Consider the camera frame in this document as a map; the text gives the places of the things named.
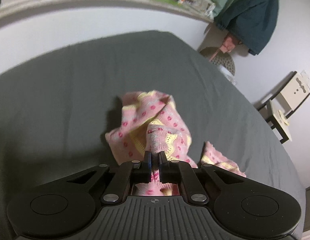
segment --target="chair backrest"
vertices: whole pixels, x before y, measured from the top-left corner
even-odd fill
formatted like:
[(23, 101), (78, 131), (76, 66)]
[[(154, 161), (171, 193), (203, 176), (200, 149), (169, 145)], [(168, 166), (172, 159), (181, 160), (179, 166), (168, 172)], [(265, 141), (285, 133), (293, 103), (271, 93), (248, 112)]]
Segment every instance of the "chair backrest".
[(296, 73), (287, 85), (280, 91), (289, 107), (294, 111), (308, 97), (310, 90), (304, 78)]

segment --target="white wall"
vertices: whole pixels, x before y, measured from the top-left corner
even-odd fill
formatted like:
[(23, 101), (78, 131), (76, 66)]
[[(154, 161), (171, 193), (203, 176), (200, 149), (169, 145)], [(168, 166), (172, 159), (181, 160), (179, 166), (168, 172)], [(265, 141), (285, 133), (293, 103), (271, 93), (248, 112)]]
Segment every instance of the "white wall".
[(0, 28), (0, 73), (67, 45), (128, 32), (168, 31), (197, 49), (207, 25), (180, 15), (136, 8), (72, 8), (39, 14)]
[[(212, 28), (203, 47), (220, 46), (227, 32)], [(258, 55), (241, 45), (233, 52), (237, 88), (251, 102), (265, 97), (290, 71), (303, 69), (310, 76), (310, 0), (280, 0), (274, 34)], [(301, 181), (310, 186), (310, 97), (289, 119), (293, 141), (284, 147)]]

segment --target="gray bed sheet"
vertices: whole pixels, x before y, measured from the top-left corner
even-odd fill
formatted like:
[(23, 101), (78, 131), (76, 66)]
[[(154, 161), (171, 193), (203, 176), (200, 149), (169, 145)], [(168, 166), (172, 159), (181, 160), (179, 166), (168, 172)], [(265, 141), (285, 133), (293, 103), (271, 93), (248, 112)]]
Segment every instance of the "gray bed sheet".
[(248, 178), (295, 197), (301, 238), (305, 189), (272, 130), (214, 65), (173, 34), (149, 31), (59, 49), (0, 76), (0, 239), (14, 236), (5, 209), (15, 193), (116, 165), (104, 133), (120, 125), (118, 97), (150, 90), (173, 95), (196, 162), (208, 140)]

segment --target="pink cloth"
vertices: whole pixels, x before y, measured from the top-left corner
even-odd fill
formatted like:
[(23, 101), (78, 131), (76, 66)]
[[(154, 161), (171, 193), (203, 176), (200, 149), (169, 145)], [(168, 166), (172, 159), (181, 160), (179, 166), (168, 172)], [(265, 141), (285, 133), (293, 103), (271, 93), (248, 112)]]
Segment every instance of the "pink cloth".
[[(122, 124), (105, 135), (114, 158), (120, 165), (131, 160), (142, 160), (144, 152), (164, 151), (167, 160), (188, 162), (193, 168), (196, 163), (187, 156), (191, 135), (176, 111), (172, 96), (158, 91), (131, 92), (122, 98)], [(236, 163), (228, 160), (213, 145), (206, 142), (202, 163), (210, 163), (245, 176)], [(178, 186), (159, 182), (159, 171), (153, 161), (151, 182), (136, 185), (135, 195), (178, 195)]]

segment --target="ribbed gray surface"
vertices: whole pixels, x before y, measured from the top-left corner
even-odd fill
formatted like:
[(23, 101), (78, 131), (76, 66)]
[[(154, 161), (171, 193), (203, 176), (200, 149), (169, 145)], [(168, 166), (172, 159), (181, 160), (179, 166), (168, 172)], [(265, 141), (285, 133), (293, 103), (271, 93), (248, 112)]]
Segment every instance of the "ribbed gray surface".
[(220, 228), (206, 208), (188, 205), (181, 196), (129, 196), (121, 205), (104, 207), (91, 225), (65, 238), (65, 240), (104, 239), (240, 240), (241, 238)]

